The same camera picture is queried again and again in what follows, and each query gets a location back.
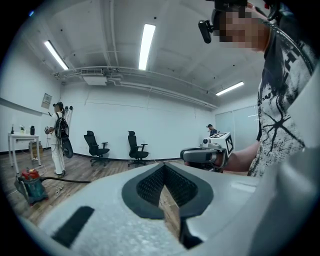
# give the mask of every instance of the black hose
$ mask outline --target black hose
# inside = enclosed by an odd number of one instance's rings
[[[87,180],[71,180],[71,179],[55,178],[55,177],[40,177],[40,180],[42,182],[45,180],[57,180],[62,182],[73,182],[73,183],[91,183],[91,181],[87,181]]]

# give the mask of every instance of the wooden floor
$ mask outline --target wooden floor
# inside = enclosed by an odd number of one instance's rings
[[[50,177],[57,176],[54,173],[55,165],[52,160],[50,149],[43,152],[43,156],[41,157],[42,166],[38,166],[38,161],[32,162],[30,160],[30,155],[24,152],[17,153],[16,159],[20,170],[35,168],[40,175]],[[122,173],[135,168],[134,165],[128,167],[127,161],[110,161],[105,167],[102,164],[97,163],[91,167],[89,158],[78,155],[74,155],[71,159],[65,157],[64,161],[66,169],[64,178],[77,181],[95,181],[105,176]],[[183,164],[182,160],[173,162]],[[24,197],[19,192],[15,192],[15,169],[10,165],[9,155],[0,155],[0,172],[2,189],[7,195],[12,208],[17,215],[25,217],[35,225],[37,225],[53,207],[86,186],[86,184],[63,182],[52,179],[45,180],[42,184],[46,187],[49,199],[29,206]],[[58,187],[61,185],[63,185],[63,189],[59,194],[56,194]],[[176,238],[178,238],[180,231],[179,207],[166,187],[162,190],[159,207],[163,209],[165,213],[165,224],[167,228]]]

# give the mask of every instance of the black and white shirt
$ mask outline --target black and white shirt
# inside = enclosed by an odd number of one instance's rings
[[[278,25],[298,43],[315,67],[319,56],[309,46],[297,20],[292,15],[283,16]],[[260,131],[257,140],[260,141],[260,146],[249,168],[249,176],[262,176],[267,167],[283,161],[305,146],[288,114],[288,108],[311,76],[295,49],[289,49],[273,31],[270,36],[258,90]]]

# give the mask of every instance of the man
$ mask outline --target man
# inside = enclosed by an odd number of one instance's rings
[[[289,49],[275,33],[257,18],[266,19],[262,11],[248,3],[246,15],[238,12],[216,12],[213,30],[221,42],[232,42],[239,48],[250,48],[264,53],[262,80],[258,87],[259,134],[257,142],[230,155],[224,170],[248,172],[249,176],[262,176],[265,170],[305,146],[296,124],[291,119],[288,108],[303,90],[311,75],[302,57],[294,49]],[[313,66],[318,55],[310,47],[306,37],[292,12],[280,4],[282,16],[277,25],[296,41],[308,56]],[[215,164],[220,166],[222,156]]]
[[[53,106],[54,113],[50,120],[49,129],[45,133],[51,133],[51,152],[52,160],[55,165],[55,173],[58,175],[58,178],[63,178],[66,174],[64,153],[62,150],[61,141],[56,136],[55,128],[58,118],[63,117],[64,105],[62,102],[58,102],[57,104],[53,104]]]
[[[207,128],[209,128],[210,136],[217,134],[217,130],[212,126],[212,124],[208,124]]]

